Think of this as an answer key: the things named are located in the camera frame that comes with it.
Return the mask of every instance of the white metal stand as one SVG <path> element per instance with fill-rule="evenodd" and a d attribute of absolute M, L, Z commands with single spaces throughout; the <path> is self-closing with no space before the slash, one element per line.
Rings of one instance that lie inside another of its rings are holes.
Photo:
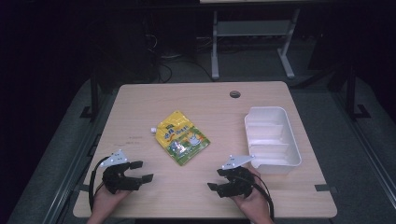
<path fill-rule="evenodd" d="M 278 55 L 288 78 L 294 78 L 286 56 L 297 23 L 300 9 L 295 9 L 291 20 L 285 21 L 218 21 L 218 12 L 213 19 L 212 78 L 219 79 L 218 36 L 237 35 L 284 35 L 285 44 L 278 49 Z"/>

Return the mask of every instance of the background desk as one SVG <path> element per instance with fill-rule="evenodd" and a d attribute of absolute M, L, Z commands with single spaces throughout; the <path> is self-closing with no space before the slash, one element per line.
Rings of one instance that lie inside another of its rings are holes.
<path fill-rule="evenodd" d="M 230 97 L 240 91 L 241 97 Z M 283 82 L 125 85 L 121 87 L 90 167 L 123 149 L 130 161 L 143 161 L 128 176 L 154 174 L 153 181 L 133 192 L 115 212 L 117 217 L 239 218 L 244 215 L 207 182 L 226 183 L 216 170 L 230 154 L 247 155 L 244 117 L 252 106 L 283 107 L 289 116 L 302 164 L 288 175 L 262 175 L 276 208 L 276 217 L 334 217 L 336 208 L 309 143 L 288 87 Z M 211 141 L 185 166 L 176 164 L 150 133 L 180 109 Z M 95 185 L 101 182 L 99 168 Z M 91 214 L 88 192 L 74 208 L 77 217 Z"/>

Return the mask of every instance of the person's right hand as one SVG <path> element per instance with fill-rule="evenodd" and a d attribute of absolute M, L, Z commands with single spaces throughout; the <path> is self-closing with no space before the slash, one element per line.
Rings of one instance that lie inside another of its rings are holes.
<path fill-rule="evenodd" d="M 257 176 L 261 176 L 254 168 L 248 167 L 249 171 L 256 175 L 254 181 L 257 185 L 261 186 L 262 182 Z M 244 198 L 244 195 L 230 197 L 245 216 L 254 224 L 273 224 L 270 218 L 270 211 L 268 202 L 264 196 L 255 188 L 251 194 Z"/>

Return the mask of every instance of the white plastic container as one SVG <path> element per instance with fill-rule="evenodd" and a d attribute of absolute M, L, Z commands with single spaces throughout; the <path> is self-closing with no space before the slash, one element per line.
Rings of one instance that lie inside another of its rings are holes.
<path fill-rule="evenodd" d="M 245 116 L 251 164 L 261 174 L 287 174 L 301 164 L 300 152 L 282 107 L 251 107 Z"/>

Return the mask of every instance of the floor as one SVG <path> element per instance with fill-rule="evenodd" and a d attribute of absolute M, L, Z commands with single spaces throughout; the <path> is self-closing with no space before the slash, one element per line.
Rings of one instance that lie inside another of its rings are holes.
<path fill-rule="evenodd" d="M 304 89 L 294 89 L 292 86 L 320 72 L 307 70 L 315 40 L 295 39 L 291 42 L 288 57 L 295 79 L 286 78 L 277 57 L 276 49 L 281 42 L 281 39 L 265 39 L 257 49 L 222 51 L 219 55 L 220 79 L 217 80 L 286 82 L 320 168 L 332 188 L 338 209 L 336 217 L 279 218 L 276 223 L 395 223 L 395 204 L 386 191 L 387 183 L 396 181 L 396 161 L 392 159 L 396 154 L 395 123 L 379 105 L 371 88 L 360 79 L 357 81 L 356 104 L 365 106 L 371 115 L 370 119 L 353 121 L 346 114 L 345 87 L 339 92 L 327 89 L 332 74 Z M 173 53 L 168 52 L 166 56 L 176 56 Z M 180 56 L 172 60 L 162 59 L 161 62 L 161 78 L 153 81 L 158 85 L 161 85 L 161 80 L 168 78 L 169 83 L 213 81 L 210 78 L 208 48 L 198 51 L 196 59 Z M 117 97 L 117 88 L 112 92 L 101 92 L 98 117 L 94 121 L 82 119 L 82 110 L 91 104 L 90 85 L 87 80 L 76 94 L 8 223 L 86 222 L 86 218 L 73 216 L 74 202 L 78 190 L 82 188 L 80 183 L 87 175 L 87 166 L 112 103 Z M 380 163 L 373 161 L 372 157 L 378 157 Z M 378 166 L 384 167 L 390 182 L 380 178 L 384 173 L 381 173 L 381 169 L 378 171 Z M 164 220 L 118 218 L 110 218 L 106 223 L 154 222 L 165 223 Z M 227 220 L 207 220 L 204 223 L 222 222 L 230 223 Z"/>

